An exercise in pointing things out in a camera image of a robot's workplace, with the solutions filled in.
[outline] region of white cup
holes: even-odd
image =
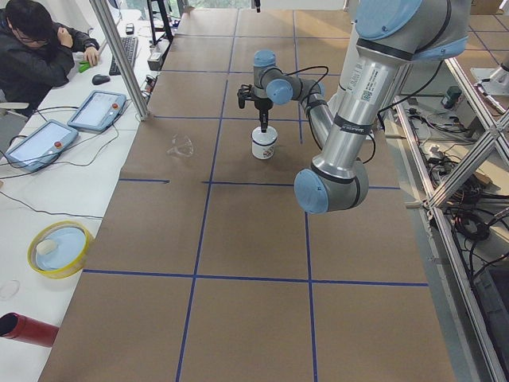
[[[251,149],[256,158],[269,159],[274,155],[274,147],[278,139],[278,132],[272,126],[268,126],[265,133],[262,133],[262,128],[258,126],[253,130],[251,138],[253,140]]]

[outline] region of keyboard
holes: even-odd
[[[122,46],[124,48],[124,52],[126,52],[127,60],[130,63],[130,66],[134,67],[134,60],[136,60],[136,50],[138,48],[138,38],[134,36],[128,37],[120,37],[120,41],[122,42]],[[118,76],[120,75],[120,68],[117,65],[115,58],[111,58],[110,65],[110,76]]]

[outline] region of computer mouse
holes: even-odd
[[[92,77],[92,83],[94,85],[100,85],[104,84],[105,82],[108,82],[111,78],[109,76],[106,76],[104,74],[96,74]]]

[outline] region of red cylinder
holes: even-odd
[[[2,338],[51,348],[57,333],[57,326],[18,313],[8,313],[0,318]]]

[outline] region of blue joint cap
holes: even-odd
[[[423,0],[363,0],[356,11],[361,38],[379,40],[403,28],[417,13]]]
[[[446,58],[455,57],[467,48],[467,40],[468,36],[445,45],[437,46],[436,48],[425,50],[424,52],[414,54],[412,60],[445,60]]]
[[[257,53],[254,54],[253,65],[256,68],[266,68],[267,66],[276,65],[276,53],[269,49],[257,51]]]
[[[295,177],[293,191],[298,204],[308,213],[325,213],[328,195],[320,177],[310,169],[302,170]]]
[[[284,105],[292,100],[293,88],[290,82],[278,78],[269,82],[266,86],[265,93],[276,105]]]

